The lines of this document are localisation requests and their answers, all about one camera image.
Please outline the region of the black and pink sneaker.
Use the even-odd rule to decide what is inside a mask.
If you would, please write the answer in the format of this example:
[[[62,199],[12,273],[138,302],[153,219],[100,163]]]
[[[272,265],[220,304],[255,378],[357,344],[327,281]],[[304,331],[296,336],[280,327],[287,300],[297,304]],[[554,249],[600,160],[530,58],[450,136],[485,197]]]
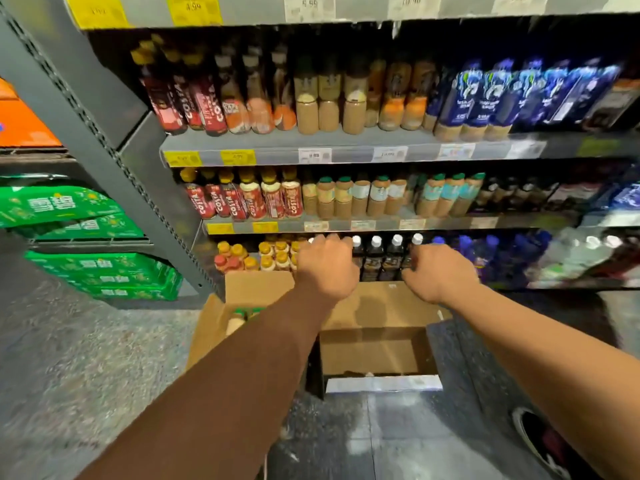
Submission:
[[[512,410],[513,425],[529,448],[561,480],[603,480],[555,428],[528,408]]]

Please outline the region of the orange drink pack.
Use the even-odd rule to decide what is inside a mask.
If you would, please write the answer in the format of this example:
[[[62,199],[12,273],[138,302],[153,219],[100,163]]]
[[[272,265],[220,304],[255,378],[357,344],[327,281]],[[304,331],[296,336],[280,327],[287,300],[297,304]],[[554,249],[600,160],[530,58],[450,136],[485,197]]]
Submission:
[[[62,148],[44,122],[0,77],[0,148]]]

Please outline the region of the green shrink-wrapped drink pack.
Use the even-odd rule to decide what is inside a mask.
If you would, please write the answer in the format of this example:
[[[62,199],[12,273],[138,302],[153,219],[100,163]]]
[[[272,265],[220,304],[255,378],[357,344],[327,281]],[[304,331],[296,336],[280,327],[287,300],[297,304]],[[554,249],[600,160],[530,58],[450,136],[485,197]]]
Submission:
[[[137,239],[146,236],[123,212],[82,220],[18,226],[11,231],[35,241]]]
[[[183,281],[171,265],[140,253],[27,251],[25,258],[96,299],[174,301]]]
[[[0,228],[110,216],[123,212],[106,195],[75,185],[0,187]]]

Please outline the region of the person's right hand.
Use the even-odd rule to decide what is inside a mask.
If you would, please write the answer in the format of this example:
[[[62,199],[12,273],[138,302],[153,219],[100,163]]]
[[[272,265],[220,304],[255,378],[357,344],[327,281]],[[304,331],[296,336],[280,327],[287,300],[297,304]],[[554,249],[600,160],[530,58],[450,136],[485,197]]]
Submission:
[[[412,270],[425,278],[426,294],[416,295],[423,301],[456,308],[481,286],[472,263],[446,244],[416,246],[412,258]]]

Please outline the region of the group of blue-label drink bottles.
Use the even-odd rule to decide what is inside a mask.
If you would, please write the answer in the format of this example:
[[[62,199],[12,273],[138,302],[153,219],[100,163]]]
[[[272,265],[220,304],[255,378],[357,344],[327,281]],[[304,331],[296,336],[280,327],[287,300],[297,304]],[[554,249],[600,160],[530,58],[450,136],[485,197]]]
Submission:
[[[443,141],[500,141],[514,130],[585,123],[596,104],[620,79],[623,65],[593,57],[573,65],[570,59],[546,66],[542,56],[506,57],[489,70],[479,59],[458,72],[444,67],[432,84],[420,128]]]

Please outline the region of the grey metal shelving unit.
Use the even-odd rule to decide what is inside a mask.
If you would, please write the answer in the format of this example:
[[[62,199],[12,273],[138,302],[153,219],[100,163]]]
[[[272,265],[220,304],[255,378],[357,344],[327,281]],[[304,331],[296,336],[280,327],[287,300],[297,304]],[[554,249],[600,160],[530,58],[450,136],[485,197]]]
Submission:
[[[174,183],[163,150],[199,150],[220,166],[221,150],[255,150],[257,163],[292,164],[302,136],[168,136],[142,100],[120,42],[124,31],[92,42],[64,0],[0,0],[0,77],[61,140],[101,190],[148,231],[143,248],[165,258],[203,297],[225,285],[204,249],[206,225]]]

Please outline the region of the group of orange-label coffee bottles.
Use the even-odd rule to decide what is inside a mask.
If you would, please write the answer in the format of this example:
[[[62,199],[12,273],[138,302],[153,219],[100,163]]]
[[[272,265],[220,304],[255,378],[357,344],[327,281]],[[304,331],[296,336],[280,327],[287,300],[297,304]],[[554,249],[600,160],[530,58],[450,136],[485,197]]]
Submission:
[[[220,103],[231,133],[252,131],[267,135],[297,127],[289,51],[278,44],[266,57],[260,45],[246,47],[239,55],[226,44],[214,56],[220,84]]]

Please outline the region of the group of dark brown bottles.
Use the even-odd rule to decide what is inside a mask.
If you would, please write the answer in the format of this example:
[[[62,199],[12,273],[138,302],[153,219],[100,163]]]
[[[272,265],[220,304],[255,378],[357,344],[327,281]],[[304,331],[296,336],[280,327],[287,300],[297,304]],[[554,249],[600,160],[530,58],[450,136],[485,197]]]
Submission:
[[[470,214],[521,212],[525,202],[542,183],[545,183],[542,177],[491,177],[478,190],[468,212]]]

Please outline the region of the white carton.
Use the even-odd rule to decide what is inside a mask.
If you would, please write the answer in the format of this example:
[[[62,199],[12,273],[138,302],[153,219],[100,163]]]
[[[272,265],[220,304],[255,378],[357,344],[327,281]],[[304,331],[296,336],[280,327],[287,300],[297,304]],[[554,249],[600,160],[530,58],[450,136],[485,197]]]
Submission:
[[[395,392],[440,392],[444,387],[439,375],[363,376],[330,378],[326,394],[377,394]]]

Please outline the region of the group of blue-cap bottles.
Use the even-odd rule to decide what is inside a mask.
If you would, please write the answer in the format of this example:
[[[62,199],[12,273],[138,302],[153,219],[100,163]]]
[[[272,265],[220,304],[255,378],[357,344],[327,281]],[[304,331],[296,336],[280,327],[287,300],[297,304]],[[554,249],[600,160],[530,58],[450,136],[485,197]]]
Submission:
[[[476,268],[480,281],[494,289],[522,290],[553,240],[546,230],[498,230],[435,235],[428,244],[447,244]]]

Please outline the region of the open brown cardboard box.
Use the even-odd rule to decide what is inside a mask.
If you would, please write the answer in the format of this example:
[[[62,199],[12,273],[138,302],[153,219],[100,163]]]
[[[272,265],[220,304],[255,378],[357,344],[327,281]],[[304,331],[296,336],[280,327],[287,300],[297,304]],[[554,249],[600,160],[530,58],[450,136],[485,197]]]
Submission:
[[[200,313],[186,368],[226,338],[233,311],[264,308],[293,286],[291,273],[228,273],[225,298],[210,295]],[[439,375],[428,332],[450,318],[448,310],[423,302],[404,282],[361,282],[324,323],[300,388],[323,399],[330,378]]]

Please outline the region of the group of teal-label green-cap bottles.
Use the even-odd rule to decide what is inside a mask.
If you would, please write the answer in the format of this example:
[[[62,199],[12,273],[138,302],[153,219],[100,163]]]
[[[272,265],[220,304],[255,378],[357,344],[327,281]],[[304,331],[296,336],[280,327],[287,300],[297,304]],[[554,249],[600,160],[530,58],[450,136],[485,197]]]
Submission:
[[[485,177],[484,172],[450,176],[445,173],[414,174],[405,192],[406,205],[425,219],[464,216]]]

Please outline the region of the row of shelf price labels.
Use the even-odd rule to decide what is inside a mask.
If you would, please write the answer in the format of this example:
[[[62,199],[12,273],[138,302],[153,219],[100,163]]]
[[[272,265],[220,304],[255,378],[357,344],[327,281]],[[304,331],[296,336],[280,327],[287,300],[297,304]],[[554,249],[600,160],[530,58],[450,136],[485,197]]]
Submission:
[[[640,0],[63,0],[84,31],[640,13]]]
[[[206,219],[202,222],[208,235],[327,233],[327,232],[409,232],[430,230],[483,230],[498,226],[499,217],[451,217],[445,219],[263,219],[259,221],[233,221],[226,218]]]
[[[617,157],[618,139],[588,137],[577,144],[524,139],[484,143],[313,146],[227,150],[160,150],[169,168],[222,168],[286,165],[395,164],[450,161],[524,161]]]

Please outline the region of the person's left hand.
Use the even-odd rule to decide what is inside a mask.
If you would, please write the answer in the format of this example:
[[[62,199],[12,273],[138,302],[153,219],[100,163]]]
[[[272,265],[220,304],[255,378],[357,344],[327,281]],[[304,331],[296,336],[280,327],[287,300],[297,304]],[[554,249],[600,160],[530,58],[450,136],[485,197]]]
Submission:
[[[351,251],[314,251],[300,246],[294,295],[321,306],[335,306],[356,288],[358,268]]]

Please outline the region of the group of mixed dark packets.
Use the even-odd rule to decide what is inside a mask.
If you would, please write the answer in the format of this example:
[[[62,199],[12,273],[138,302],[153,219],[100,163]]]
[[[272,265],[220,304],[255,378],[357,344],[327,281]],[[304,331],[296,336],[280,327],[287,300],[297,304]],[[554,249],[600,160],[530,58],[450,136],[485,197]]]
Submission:
[[[576,214],[598,210],[607,207],[617,193],[638,179],[638,162],[578,167],[551,193],[543,209]]]

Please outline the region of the group of tall beige drink bottles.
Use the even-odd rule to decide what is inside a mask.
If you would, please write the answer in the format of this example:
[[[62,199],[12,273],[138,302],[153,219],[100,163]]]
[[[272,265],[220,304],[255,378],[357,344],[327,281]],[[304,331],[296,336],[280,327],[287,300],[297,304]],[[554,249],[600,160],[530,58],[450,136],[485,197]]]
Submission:
[[[337,131],[344,85],[337,57],[326,55],[317,66],[310,54],[297,56],[293,81],[299,133],[311,136]]]

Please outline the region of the person's left forearm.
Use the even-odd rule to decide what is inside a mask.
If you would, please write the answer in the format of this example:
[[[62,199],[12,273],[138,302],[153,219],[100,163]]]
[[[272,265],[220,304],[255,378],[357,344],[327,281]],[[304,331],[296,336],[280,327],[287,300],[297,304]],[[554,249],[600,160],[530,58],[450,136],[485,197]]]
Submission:
[[[300,276],[158,396],[76,480],[253,480],[323,323],[354,289]]]

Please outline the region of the dark bottle with white cap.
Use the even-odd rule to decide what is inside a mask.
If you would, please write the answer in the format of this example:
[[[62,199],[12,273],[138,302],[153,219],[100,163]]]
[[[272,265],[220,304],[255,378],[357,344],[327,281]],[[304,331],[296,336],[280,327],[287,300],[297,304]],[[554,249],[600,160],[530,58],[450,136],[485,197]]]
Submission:
[[[395,234],[382,259],[379,281],[396,281],[404,258],[403,236]]]
[[[351,259],[354,265],[358,268],[358,280],[362,281],[362,272],[365,259],[365,249],[362,244],[362,238],[359,235],[353,235],[352,240],[352,252]]]
[[[406,249],[401,261],[401,271],[412,268],[412,252],[414,247],[422,245],[423,235],[421,233],[414,233],[410,240],[407,241]]]
[[[384,255],[382,238],[373,235],[365,250],[361,276],[363,282],[378,281]]]

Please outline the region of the group of beige green-cap bottles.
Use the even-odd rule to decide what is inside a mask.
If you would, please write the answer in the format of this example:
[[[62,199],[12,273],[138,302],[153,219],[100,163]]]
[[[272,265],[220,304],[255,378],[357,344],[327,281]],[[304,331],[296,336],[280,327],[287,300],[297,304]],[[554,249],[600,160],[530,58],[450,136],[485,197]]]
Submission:
[[[387,175],[373,180],[321,177],[302,183],[302,206],[306,215],[320,220],[395,217],[407,204],[408,187],[406,179]]]

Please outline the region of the group of tall red-label coffee bottles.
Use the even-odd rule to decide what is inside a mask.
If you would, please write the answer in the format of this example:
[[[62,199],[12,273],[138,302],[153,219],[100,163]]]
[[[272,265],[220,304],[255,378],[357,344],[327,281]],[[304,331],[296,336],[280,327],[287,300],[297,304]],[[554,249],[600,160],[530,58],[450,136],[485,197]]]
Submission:
[[[228,132],[203,45],[153,33],[140,40],[130,55],[153,113],[167,135],[194,130],[218,137]]]

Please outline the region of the group of short red-label yellow-cap bottles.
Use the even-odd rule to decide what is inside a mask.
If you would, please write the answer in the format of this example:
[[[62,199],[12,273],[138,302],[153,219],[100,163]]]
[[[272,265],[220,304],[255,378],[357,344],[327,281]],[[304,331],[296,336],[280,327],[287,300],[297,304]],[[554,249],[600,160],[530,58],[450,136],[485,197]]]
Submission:
[[[203,220],[297,219],[305,210],[295,166],[185,167],[173,175]]]

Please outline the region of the group of clear white-cap bottles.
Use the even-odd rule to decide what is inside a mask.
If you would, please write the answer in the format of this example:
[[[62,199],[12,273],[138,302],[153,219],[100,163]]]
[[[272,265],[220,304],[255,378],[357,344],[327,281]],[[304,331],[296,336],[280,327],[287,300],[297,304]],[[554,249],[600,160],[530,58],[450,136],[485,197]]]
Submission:
[[[640,278],[640,230],[565,228],[525,277],[529,289],[622,287]]]

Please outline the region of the group of small yellow-cap bottles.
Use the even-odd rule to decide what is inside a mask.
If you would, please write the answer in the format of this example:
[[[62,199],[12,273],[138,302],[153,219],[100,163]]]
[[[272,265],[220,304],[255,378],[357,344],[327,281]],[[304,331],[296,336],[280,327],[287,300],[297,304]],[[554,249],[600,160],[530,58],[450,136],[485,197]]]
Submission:
[[[212,265],[221,274],[233,271],[287,272],[298,270],[298,254],[303,242],[312,242],[297,234],[265,235],[262,240],[215,243]]]

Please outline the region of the group of brown-orange drink bottles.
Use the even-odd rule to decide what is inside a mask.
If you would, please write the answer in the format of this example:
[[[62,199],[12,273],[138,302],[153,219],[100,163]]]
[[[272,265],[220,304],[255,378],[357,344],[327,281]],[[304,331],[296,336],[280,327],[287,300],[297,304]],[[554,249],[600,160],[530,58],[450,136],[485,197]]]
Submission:
[[[399,56],[391,62],[377,57],[370,65],[365,127],[384,131],[422,127],[438,66],[429,57],[414,62]]]

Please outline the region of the person's right forearm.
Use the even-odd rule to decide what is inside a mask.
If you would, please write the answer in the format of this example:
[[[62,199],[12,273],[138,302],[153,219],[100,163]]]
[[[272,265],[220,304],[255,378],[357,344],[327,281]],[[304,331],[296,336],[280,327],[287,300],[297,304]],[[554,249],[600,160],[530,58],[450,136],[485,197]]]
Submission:
[[[442,303],[599,475],[640,480],[638,359],[478,283],[454,286]]]

